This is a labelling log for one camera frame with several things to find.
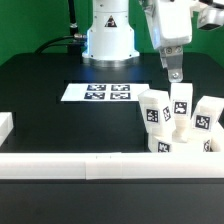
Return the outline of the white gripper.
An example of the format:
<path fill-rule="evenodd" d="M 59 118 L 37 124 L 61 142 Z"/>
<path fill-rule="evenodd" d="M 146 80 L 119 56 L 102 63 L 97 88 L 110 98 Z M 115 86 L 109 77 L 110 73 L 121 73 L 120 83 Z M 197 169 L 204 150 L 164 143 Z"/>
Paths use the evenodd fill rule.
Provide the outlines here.
<path fill-rule="evenodd" d="M 141 0 L 151 42 L 171 83 L 183 80 L 183 48 L 192 40 L 189 0 Z"/>

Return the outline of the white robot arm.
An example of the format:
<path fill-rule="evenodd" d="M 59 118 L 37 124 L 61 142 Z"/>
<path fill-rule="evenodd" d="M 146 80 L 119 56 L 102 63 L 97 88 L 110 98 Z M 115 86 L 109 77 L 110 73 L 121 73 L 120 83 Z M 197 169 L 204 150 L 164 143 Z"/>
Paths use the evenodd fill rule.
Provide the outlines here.
<path fill-rule="evenodd" d="M 87 31 L 83 61 L 100 67 L 120 67 L 139 57 L 134 30 L 129 25 L 130 0 L 92 0 L 93 23 Z M 214 30 L 224 26 L 224 0 L 138 0 L 152 46 L 160 53 L 170 82 L 183 80 L 183 46 L 192 41 L 193 13 L 197 27 Z"/>

